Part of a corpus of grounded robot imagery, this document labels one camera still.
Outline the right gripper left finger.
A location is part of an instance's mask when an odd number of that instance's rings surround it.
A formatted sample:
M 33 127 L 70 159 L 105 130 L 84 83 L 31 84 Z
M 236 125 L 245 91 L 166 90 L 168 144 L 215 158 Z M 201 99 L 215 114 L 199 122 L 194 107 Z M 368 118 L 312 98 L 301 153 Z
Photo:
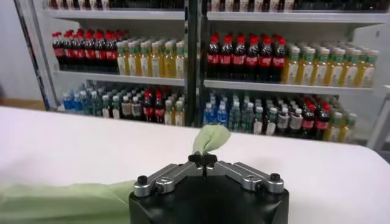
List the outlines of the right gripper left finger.
M 203 173 L 202 155 L 192 154 L 185 164 L 168 164 L 150 176 L 141 175 L 133 185 L 136 197 L 148 197 L 154 192 L 167 194 L 175 190 L 176 185 L 187 177 L 200 176 Z

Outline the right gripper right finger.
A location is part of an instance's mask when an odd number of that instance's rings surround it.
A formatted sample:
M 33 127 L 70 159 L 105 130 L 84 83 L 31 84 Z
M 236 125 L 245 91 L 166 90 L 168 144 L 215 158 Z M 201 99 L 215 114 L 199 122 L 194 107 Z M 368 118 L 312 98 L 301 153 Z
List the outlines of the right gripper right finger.
M 233 181 L 249 192 L 257 192 L 261 188 L 272 194 L 284 192 L 284 181 L 278 173 L 264 173 L 241 162 L 227 163 L 209 153 L 203 154 L 203 165 L 208 180 Z

